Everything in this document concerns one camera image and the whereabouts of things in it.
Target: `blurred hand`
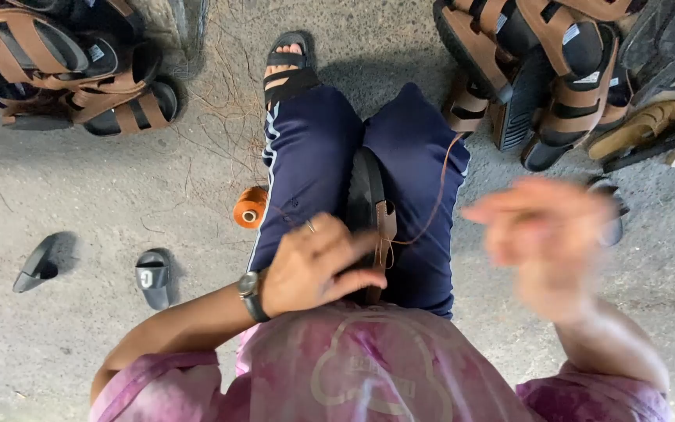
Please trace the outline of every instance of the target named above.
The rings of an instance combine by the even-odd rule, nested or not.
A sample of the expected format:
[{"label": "blurred hand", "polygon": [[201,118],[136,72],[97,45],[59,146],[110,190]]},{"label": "blurred hand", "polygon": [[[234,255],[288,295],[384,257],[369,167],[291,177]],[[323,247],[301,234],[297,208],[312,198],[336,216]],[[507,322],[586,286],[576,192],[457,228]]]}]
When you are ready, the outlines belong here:
[{"label": "blurred hand", "polygon": [[592,311],[598,235],[614,212],[583,186],[524,177],[463,209],[463,216],[487,226],[484,243],[494,264],[518,268],[522,302],[561,324]]},{"label": "blurred hand", "polygon": [[316,308],[364,287],[387,287],[385,276],[372,270],[336,275],[372,252],[379,234],[351,234],[342,221],[325,213],[311,224],[314,232],[304,225],[283,236],[262,274],[262,308],[270,318]]}]

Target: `pile of sandals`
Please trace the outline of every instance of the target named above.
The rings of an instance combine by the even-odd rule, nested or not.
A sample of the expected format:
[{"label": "pile of sandals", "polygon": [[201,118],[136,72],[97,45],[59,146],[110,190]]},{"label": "pile of sandals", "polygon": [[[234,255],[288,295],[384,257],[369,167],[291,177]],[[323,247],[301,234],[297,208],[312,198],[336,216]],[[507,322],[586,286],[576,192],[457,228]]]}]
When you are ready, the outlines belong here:
[{"label": "pile of sandals", "polygon": [[[622,39],[614,21],[635,12]],[[527,141],[534,172],[588,139],[606,171],[675,148],[674,131],[659,136],[675,130],[675,101],[625,123],[675,89],[675,0],[436,0],[434,19],[461,69],[443,108],[453,130],[473,133],[489,110],[496,147]]]},{"label": "pile of sandals", "polygon": [[9,129],[95,136],[168,126],[179,92],[125,0],[0,0],[0,108]]}]

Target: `person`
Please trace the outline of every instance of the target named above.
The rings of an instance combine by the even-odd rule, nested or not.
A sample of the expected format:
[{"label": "person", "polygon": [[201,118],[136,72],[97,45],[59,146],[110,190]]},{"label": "person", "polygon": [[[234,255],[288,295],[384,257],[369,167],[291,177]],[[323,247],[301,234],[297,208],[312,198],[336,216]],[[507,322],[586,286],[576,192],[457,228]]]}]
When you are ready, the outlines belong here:
[{"label": "person", "polygon": [[[308,62],[294,56],[308,43],[287,35],[266,70],[270,93],[290,92],[268,96],[270,195],[249,272],[130,331],[95,376],[90,419],[670,420],[658,351],[596,295],[607,200],[530,177],[463,209],[486,225],[492,262],[517,268],[517,296],[554,324],[567,356],[558,374],[512,390],[449,321],[464,143],[450,148],[455,132],[413,84],[362,122],[339,91],[303,73]],[[288,87],[290,78],[298,83]],[[345,271],[379,240],[350,233],[336,217],[360,145],[382,163],[399,240],[424,228],[445,171],[434,220],[416,242],[396,245],[385,274]],[[384,289],[380,305],[341,300],[366,286]],[[223,393],[215,349],[239,334],[237,377]]]}]

